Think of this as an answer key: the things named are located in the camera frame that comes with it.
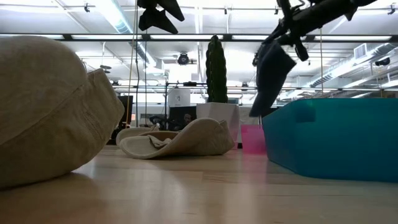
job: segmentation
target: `teal plastic bin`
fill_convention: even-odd
[[[398,99],[311,99],[262,119],[269,160],[300,175],[398,182]]]

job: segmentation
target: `white planter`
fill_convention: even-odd
[[[237,141],[239,133],[239,106],[227,103],[204,103],[197,105],[197,118],[213,118],[228,123],[229,133]]]

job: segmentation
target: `ceiling pipe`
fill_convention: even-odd
[[[323,75],[319,73],[318,75],[315,75],[311,80],[303,86],[304,88],[315,88],[318,85],[321,85],[322,83],[325,83],[329,80],[332,80],[334,78],[340,77],[342,75],[345,75],[349,72],[352,72],[356,69],[359,69],[360,65],[369,62],[372,63],[381,57],[385,56],[392,50],[398,48],[398,43],[387,43],[387,44],[382,44],[382,45],[371,45],[371,49],[368,50],[367,54],[363,58],[355,59],[354,55],[342,60],[341,62],[338,62],[332,66],[330,66],[328,69],[326,69],[323,72]],[[288,92],[285,92],[279,96],[280,100],[286,100],[289,98],[296,97],[297,95],[303,93],[303,90],[291,90]]]
[[[104,15],[108,22],[116,29],[119,34],[133,34],[133,26],[129,23],[123,13],[119,3],[116,0],[97,0],[95,1],[99,12]],[[140,42],[128,42],[129,45],[137,52],[143,62],[148,67],[156,66],[156,59],[152,57]]]

